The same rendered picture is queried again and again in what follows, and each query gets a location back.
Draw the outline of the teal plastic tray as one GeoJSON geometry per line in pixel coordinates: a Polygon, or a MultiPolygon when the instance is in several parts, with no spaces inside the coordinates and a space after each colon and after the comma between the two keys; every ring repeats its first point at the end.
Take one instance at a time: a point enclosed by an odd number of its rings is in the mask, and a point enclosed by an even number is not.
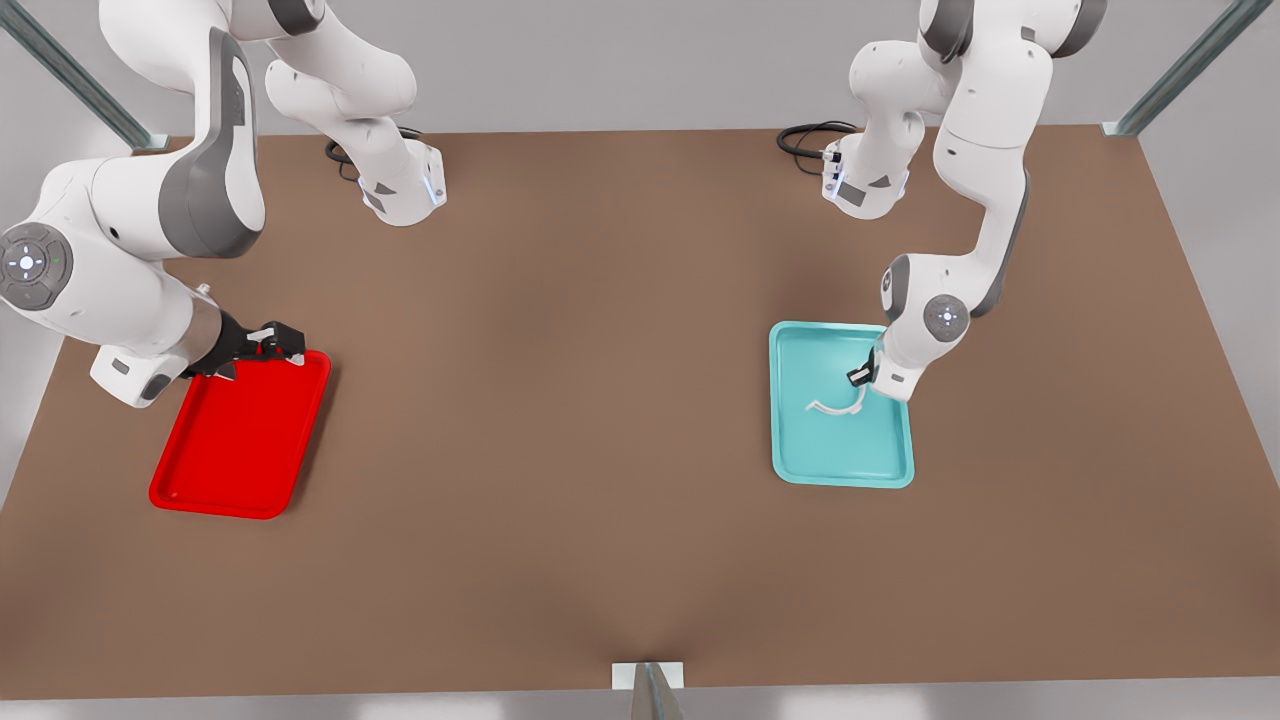
{"type": "Polygon", "coordinates": [[[850,405],[847,373],[874,348],[882,325],[780,322],[771,328],[771,443],[774,473],[787,483],[901,489],[915,478],[908,406],[867,391],[854,416],[806,411],[819,400],[850,405]]]}

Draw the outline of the red plastic tray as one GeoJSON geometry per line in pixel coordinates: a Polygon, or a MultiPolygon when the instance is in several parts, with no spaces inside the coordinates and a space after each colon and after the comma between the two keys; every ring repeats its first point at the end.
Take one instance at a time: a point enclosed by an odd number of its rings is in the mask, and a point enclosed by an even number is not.
{"type": "Polygon", "coordinates": [[[148,487],[152,506],[269,520],[291,502],[332,374],[310,350],[239,360],[233,380],[198,375],[188,386],[148,487]]]}

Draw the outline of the silver frame post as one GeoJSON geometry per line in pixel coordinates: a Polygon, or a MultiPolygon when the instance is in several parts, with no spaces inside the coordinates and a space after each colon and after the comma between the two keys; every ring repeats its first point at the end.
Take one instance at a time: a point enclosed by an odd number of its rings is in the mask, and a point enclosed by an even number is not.
{"type": "Polygon", "coordinates": [[[630,692],[630,720],[685,720],[675,693],[685,688],[684,662],[614,662],[611,687],[630,692]]]}
{"type": "Polygon", "coordinates": [[[1231,0],[1128,111],[1117,120],[1100,124],[1102,135],[1115,138],[1139,137],[1274,3],[1275,0],[1231,0]]]}
{"type": "Polygon", "coordinates": [[[18,0],[0,0],[0,28],[134,152],[160,152],[170,137],[147,131],[18,0]]]}

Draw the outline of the white drainage pipe clamp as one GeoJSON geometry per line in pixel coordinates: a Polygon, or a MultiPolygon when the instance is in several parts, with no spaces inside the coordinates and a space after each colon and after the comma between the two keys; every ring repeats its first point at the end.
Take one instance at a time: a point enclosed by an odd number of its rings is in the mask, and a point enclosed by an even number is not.
{"type": "Polygon", "coordinates": [[[809,402],[809,405],[805,406],[805,410],[806,411],[817,411],[817,413],[824,414],[827,416],[854,416],[854,415],[858,415],[863,410],[868,388],[869,388],[869,386],[858,386],[856,387],[856,396],[855,396],[854,401],[850,405],[845,406],[845,407],[833,407],[833,406],[829,406],[827,404],[823,404],[819,400],[813,400],[813,401],[809,402]]]}

